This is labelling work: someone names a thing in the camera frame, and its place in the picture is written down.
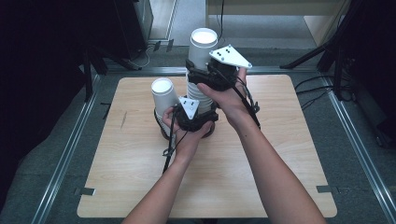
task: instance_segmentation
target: white triangular marker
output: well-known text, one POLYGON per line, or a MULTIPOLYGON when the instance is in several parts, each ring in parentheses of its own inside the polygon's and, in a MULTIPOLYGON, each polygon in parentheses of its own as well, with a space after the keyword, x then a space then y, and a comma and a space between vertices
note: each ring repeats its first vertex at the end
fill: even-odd
POLYGON ((242 56, 233 46, 229 45, 227 47, 216 49, 210 51, 210 56, 220 63, 226 63, 236 67, 251 68, 252 65, 248 62, 244 56, 242 56))
POLYGON ((185 97, 178 97, 178 100, 180 101, 181 105, 183 106, 183 109, 186 112, 187 117, 189 117, 189 119, 193 119, 194 115, 198 109, 199 101, 192 100, 190 98, 185 98, 185 97))

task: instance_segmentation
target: black tripod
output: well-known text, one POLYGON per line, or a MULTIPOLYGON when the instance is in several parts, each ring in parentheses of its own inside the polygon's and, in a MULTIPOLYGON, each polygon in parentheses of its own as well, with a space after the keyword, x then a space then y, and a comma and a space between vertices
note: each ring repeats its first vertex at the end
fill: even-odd
POLYGON ((341 101, 341 76, 343 70, 343 61, 345 59, 345 44, 349 39, 349 33, 354 18, 356 17, 357 12, 361 10, 362 2, 363 0, 352 0, 348 13, 346 14, 337 31, 329 41, 327 41, 320 47, 317 47, 316 49, 306 53, 304 56, 292 63, 280 65, 279 68, 293 69, 294 67, 306 62, 307 60, 317 56, 324 51, 322 57, 317 64, 317 69, 319 72, 327 72, 332 66, 332 63, 335 62, 333 91, 337 96, 338 100, 341 101))
POLYGON ((93 94, 91 64, 98 74, 105 75, 107 73, 108 69, 107 69, 106 63, 103 60, 101 55, 106 56, 108 59, 121 65, 122 67, 126 68, 127 70, 131 70, 131 71, 141 70, 140 67, 133 66, 133 65, 125 62, 123 59, 111 54, 110 52, 107 52, 104 49, 98 48, 93 45, 86 47, 83 52, 84 75, 86 78, 85 102, 87 102, 93 94))

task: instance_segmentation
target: wrist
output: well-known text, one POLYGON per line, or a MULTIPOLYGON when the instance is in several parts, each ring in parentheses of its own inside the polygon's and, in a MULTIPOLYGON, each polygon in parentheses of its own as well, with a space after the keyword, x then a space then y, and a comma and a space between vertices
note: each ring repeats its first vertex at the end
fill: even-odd
POLYGON ((231 126, 233 126, 236 131, 246 125, 250 125, 251 122, 254 123, 253 118, 249 115, 247 111, 236 111, 226 116, 228 122, 231 124, 231 126))
POLYGON ((174 162, 180 165, 189 166, 195 155, 196 148, 190 146, 179 146, 176 148, 174 162))
POLYGON ((183 172, 185 172, 187 170, 187 168, 189 167, 191 161, 192 160, 190 160, 188 158, 175 157, 175 159, 171 165, 176 166, 177 169, 183 170, 183 172))

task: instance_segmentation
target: person's left hand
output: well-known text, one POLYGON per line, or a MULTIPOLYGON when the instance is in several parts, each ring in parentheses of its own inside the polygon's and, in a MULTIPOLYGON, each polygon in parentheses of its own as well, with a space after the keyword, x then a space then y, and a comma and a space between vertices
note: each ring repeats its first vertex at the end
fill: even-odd
MULTIPOLYGON (((171 114, 173 111, 174 108, 169 107, 163 112, 163 123, 168 127, 171 127, 171 114)), ((173 129, 173 133, 176 134, 175 143, 177 145, 175 161, 178 160, 190 163, 198 148, 199 141, 206 133, 209 132, 212 124, 212 121, 208 121, 202 126, 200 130, 192 133, 181 130, 177 124, 177 120, 175 120, 173 129)))

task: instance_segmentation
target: stacked cups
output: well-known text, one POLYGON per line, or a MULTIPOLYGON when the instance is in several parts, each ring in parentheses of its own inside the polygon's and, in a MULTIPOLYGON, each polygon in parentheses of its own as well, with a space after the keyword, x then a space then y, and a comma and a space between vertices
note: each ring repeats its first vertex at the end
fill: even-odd
MULTIPOLYGON (((207 70, 206 64, 210 61, 210 51, 215 50, 218 44, 218 35, 213 30, 207 28, 199 28, 192 32, 191 43, 189 48, 189 60, 195 65, 195 68, 207 70)), ((205 113, 210 110, 212 100, 201 93, 197 86, 188 81, 187 72, 187 96, 193 100, 199 100, 198 114, 205 113)))
POLYGON ((163 123, 163 112, 178 103, 178 97, 172 81, 166 77, 160 77, 151 84, 152 96, 155 103, 155 116, 166 135, 170 136, 170 129, 163 123))

